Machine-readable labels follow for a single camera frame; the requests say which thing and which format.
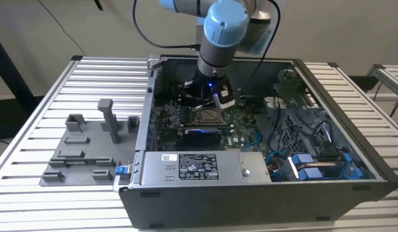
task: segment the slotted metal worktable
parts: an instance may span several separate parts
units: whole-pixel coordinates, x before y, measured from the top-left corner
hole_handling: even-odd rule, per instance
[[[398,174],[396,124],[339,68],[326,63],[307,66]],[[62,136],[68,114],[101,120],[96,102],[111,98],[119,119],[140,115],[147,79],[147,59],[84,57],[69,62],[0,158],[0,231],[136,231],[112,186],[40,187],[37,183]],[[358,205],[335,222],[184,229],[185,232],[312,230],[398,232],[398,190],[382,201]]]

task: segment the metal frame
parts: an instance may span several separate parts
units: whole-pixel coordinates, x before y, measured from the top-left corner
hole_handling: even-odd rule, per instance
[[[109,65],[127,61],[147,61],[128,58],[83,59],[109,60]],[[85,91],[73,93],[65,86],[69,72],[78,61],[68,64],[65,71],[50,88],[34,113],[16,135],[0,158],[0,231],[22,230],[60,230],[85,232],[135,232],[128,220],[123,204],[111,186],[88,187],[40,187],[38,176],[46,167],[48,160],[64,133],[62,122],[66,117],[48,118],[46,111],[57,110],[58,102],[68,102],[69,108],[88,110],[88,103],[96,102],[101,96],[111,96],[117,100],[115,112],[125,113],[143,104],[143,99],[132,98],[137,95],[123,93],[128,85],[129,76],[148,77],[144,68],[132,68],[132,74],[121,74],[100,81],[87,76],[88,82],[105,82],[112,87],[101,87],[111,91],[103,94],[88,92],[96,85],[84,86]],[[398,175],[398,128],[382,110],[372,105],[371,100],[350,82],[338,68],[326,63],[306,63],[320,85],[344,111],[348,119],[359,129],[364,138],[382,156]],[[390,193],[382,201],[359,204],[339,220],[334,222],[282,223],[237,227],[184,229],[185,232],[278,232],[278,231],[327,231],[327,232],[398,232],[398,190]]]
[[[398,95],[398,65],[374,64],[367,76],[374,76]]]
[[[348,140],[352,140],[351,145],[358,146],[359,151],[366,155],[367,160],[371,162],[371,166],[376,168],[379,175],[384,177],[387,181],[391,182],[390,188],[392,191],[398,187],[396,175],[394,174],[391,168],[387,166],[386,162],[378,155],[375,149],[372,148],[371,144],[366,140],[364,136],[360,134],[354,123],[346,116],[343,110],[332,100],[328,92],[326,91],[324,87],[320,85],[320,82],[316,79],[316,77],[311,74],[311,71],[308,70],[307,66],[303,64],[302,60],[296,60],[296,63],[300,66],[302,71],[304,72],[304,75],[302,75],[302,77],[303,76],[308,77],[308,79],[304,81],[308,82],[310,89],[312,91],[316,91],[318,94],[322,96],[320,98],[323,99],[322,107],[331,112],[330,116],[335,117],[332,118],[334,122],[340,124],[343,128],[342,132],[347,133],[346,138]]]
[[[1,44],[0,77],[16,97],[25,114],[29,116],[37,106],[37,101]]]

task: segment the robotic arm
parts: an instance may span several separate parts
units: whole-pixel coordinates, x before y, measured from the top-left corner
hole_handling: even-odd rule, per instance
[[[215,105],[225,109],[235,104],[227,70],[244,38],[256,0],[159,0],[176,13],[204,17],[203,37],[195,78],[185,82],[189,94],[203,98],[203,88]]]

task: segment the open computer chassis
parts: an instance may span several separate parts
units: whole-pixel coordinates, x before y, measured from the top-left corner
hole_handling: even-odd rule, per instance
[[[244,89],[256,62],[231,63],[219,110],[211,82],[185,89],[196,57],[149,56],[140,120],[117,121],[108,100],[105,122],[69,115],[40,184],[113,185],[140,229],[331,221],[379,200],[398,177],[308,68],[266,59]]]

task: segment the metal case side panel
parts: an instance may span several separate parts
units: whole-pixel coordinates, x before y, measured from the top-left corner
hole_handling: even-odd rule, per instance
[[[250,225],[336,220],[375,201],[382,183],[263,187],[121,189],[120,199],[137,229]]]
[[[296,59],[295,63],[298,67],[300,68],[300,71],[303,73],[303,76],[306,77],[307,82],[311,84],[312,90],[319,94],[330,113],[335,116],[336,121],[339,122],[343,130],[348,134],[350,138],[352,139],[355,145],[358,146],[360,152],[367,157],[371,165],[376,169],[379,175],[386,178],[388,181],[384,183],[386,188],[379,193],[379,197],[382,198],[384,195],[387,195],[392,190],[398,188],[398,176],[395,175],[391,168],[387,166],[386,162],[383,161],[382,157],[376,153],[375,149],[370,145],[368,141],[366,140],[364,136],[359,132],[358,128],[355,127],[354,123],[346,116],[343,110],[332,100],[330,94],[324,90],[322,84],[316,80],[314,74],[308,70],[307,66],[303,64],[303,62]]]

